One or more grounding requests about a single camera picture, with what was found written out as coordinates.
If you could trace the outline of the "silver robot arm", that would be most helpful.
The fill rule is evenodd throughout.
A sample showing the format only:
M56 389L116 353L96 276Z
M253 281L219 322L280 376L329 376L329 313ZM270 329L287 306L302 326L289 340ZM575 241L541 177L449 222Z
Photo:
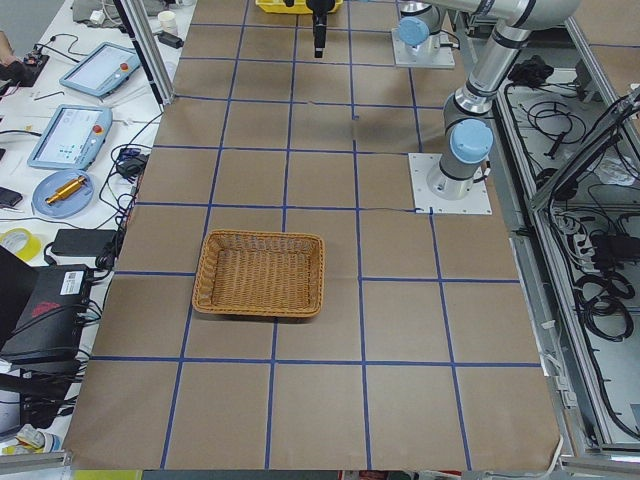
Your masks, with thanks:
M579 0L438 1L438 6L495 17L492 30L466 83L447 98L444 123L447 147L427 175L430 190L457 201L468 194L481 162L494 143L488 114L502 84L532 32L561 24Z
M399 39L407 46L419 48L426 42L439 44L446 9L424 1L401 1L397 27Z

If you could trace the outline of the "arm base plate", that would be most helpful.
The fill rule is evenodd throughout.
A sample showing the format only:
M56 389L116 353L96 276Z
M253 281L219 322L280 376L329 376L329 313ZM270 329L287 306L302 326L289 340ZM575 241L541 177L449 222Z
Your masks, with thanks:
M435 215L491 215L484 172L478 166L467 180L453 180L440 169L441 154L409 153L414 210Z
M424 43L411 47L402 41L398 28L391 31L395 65L406 68L453 69L455 60L449 36L440 31Z

